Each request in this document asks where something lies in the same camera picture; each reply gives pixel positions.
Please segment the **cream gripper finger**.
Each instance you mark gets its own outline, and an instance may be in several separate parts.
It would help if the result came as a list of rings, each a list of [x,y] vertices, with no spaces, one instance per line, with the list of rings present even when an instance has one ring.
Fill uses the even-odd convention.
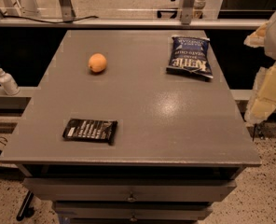
[[[259,48],[265,46],[265,36],[267,31],[267,23],[263,23],[254,32],[246,36],[243,44],[251,48]]]

